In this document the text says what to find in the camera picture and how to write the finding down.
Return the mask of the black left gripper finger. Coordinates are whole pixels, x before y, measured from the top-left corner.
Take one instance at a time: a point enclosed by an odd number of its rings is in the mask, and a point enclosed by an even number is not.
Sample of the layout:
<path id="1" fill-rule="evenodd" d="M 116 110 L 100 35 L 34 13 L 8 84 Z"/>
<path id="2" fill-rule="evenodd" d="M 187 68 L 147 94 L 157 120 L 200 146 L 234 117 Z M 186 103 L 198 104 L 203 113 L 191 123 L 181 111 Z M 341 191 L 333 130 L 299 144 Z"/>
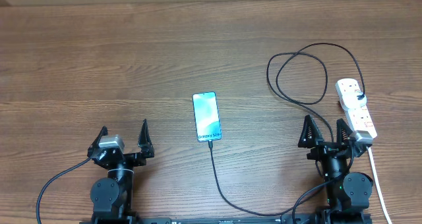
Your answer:
<path id="1" fill-rule="evenodd" d="M 144 158 L 153 158 L 154 157 L 154 147 L 152 145 L 152 141 L 150 139 L 149 131 L 148 131 L 148 123 L 147 120 L 143 120 L 142 128 L 140 134 L 138 136 L 138 147 L 140 148 L 140 152 Z"/>
<path id="2" fill-rule="evenodd" d="M 93 141 L 93 143 L 90 145 L 90 147 L 88 148 L 89 152 L 93 152 L 95 149 L 99 148 L 99 144 L 100 144 L 100 140 L 103 136 L 107 136 L 108 135 L 108 129 L 106 126 L 103 126 L 99 132 L 99 134 L 97 135 L 97 137 L 95 138 L 95 140 Z"/>

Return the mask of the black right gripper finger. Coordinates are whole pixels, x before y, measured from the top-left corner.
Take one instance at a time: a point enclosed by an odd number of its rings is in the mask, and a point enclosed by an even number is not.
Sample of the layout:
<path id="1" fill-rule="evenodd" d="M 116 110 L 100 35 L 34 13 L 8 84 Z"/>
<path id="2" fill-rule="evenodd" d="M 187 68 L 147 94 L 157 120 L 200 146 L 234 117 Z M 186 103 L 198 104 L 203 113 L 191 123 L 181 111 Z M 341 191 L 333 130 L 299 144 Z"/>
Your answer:
<path id="1" fill-rule="evenodd" d="M 347 123 L 343 119 L 338 119 L 336 121 L 337 135 L 336 141 L 339 144 L 348 143 L 349 137 L 352 134 L 352 129 L 349 128 Z"/>
<path id="2" fill-rule="evenodd" d="M 303 130 L 298 141 L 298 147 L 313 148 L 318 146 L 321 142 L 323 142 L 322 133 L 313 118 L 310 115 L 306 115 L 303 123 Z"/>

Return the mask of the blue Galaxy smartphone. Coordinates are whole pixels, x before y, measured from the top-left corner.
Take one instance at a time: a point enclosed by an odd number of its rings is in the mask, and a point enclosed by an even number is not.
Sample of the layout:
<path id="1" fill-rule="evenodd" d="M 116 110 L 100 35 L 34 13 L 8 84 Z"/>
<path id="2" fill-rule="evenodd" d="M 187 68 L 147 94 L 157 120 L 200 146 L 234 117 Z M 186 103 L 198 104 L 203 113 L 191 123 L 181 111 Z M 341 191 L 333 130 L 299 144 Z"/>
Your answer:
<path id="1" fill-rule="evenodd" d="M 221 122 L 215 92 L 193 94 L 193 109 L 196 124 L 196 137 L 199 142 L 220 140 Z"/>

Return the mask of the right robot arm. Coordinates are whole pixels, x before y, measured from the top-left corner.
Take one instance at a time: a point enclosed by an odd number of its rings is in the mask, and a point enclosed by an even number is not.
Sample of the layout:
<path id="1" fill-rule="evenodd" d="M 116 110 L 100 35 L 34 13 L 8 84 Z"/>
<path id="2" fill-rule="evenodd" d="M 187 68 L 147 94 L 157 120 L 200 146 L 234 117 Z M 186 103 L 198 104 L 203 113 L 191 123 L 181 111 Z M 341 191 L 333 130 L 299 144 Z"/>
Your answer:
<path id="1" fill-rule="evenodd" d="M 293 207 L 320 188 L 326 190 L 328 198 L 328 205 L 310 214 L 308 223 L 372 222 L 363 210 L 369 207 L 374 181 L 364 173 L 350 171 L 354 159 L 363 155 L 372 144 L 369 132 L 352 130 L 343 119 L 337 120 L 337 140 L 326 142 L 313 118 L 305 117 L 298 146 L 310 149 L 307 159 L 321 163 L 324 182 L 306 191 Z"/>

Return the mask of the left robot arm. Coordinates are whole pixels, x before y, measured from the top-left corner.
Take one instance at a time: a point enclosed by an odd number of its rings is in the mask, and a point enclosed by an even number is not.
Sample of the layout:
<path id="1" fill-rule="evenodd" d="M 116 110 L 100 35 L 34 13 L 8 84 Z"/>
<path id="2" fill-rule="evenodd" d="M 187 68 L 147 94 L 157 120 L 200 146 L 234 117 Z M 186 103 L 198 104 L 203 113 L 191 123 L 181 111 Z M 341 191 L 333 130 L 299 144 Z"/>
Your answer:
<path id="1" fill-rule="evenodd" d="M 91 187 L 93 203 L 91 223 L 141 223 L 139 214 L 132 210 L 135 167 L 146 165 L 154 157 L 148 123 L 142 123 L 137 142 L 139 152 L 126 154 L 125 144 L 118 135 L 109 135 L 103 126 L 88 148 L 88 158 L 107 170 L 107 177 L 97 180 Z"/>

